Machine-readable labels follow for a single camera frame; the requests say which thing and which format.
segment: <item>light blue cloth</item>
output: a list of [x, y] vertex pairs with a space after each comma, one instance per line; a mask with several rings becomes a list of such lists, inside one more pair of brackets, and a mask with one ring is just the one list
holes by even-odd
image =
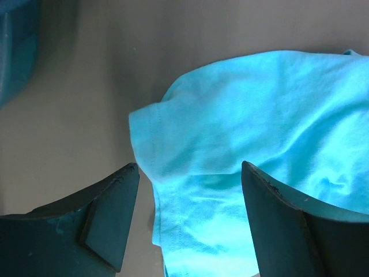
[[274, 51], [216, 62], [177, 79], [129, 121], [154, 188], [153, 243], [170, 277], [258, 272], [244, 160], [369, 213], [369, 57]]

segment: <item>gray table surface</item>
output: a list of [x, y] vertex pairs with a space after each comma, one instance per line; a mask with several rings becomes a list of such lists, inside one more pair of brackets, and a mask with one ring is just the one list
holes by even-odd
[[[67, 196], [134, 160], [127, 115], [181, 74], [268, 50], [369, 54], [366, 0], [46, 0], [40, 57], [0, 111], [0, 214]], [[122, 273], [163, 276], [141, 178]]]

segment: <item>blue plastic object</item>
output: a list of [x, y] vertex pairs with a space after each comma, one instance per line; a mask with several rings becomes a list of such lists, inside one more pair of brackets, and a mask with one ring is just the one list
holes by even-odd
[[27, 84], [37, 56], [39, 0], [0, 0], [0, 107]]

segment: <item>blue container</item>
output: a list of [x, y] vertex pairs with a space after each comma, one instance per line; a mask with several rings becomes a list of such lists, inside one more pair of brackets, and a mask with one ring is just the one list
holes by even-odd
[[0, 0], [0, 107], [27, 84], [37, 56], [39, 0]]

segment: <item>cloth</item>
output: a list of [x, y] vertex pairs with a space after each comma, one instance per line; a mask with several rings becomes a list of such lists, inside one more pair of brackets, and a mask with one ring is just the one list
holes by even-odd
[[258, 272], [244, 160], [310, 196], [369, 213], [369, 57], [345, 54], [273, 51], [216, 62], [130, 114], [167, 276]]

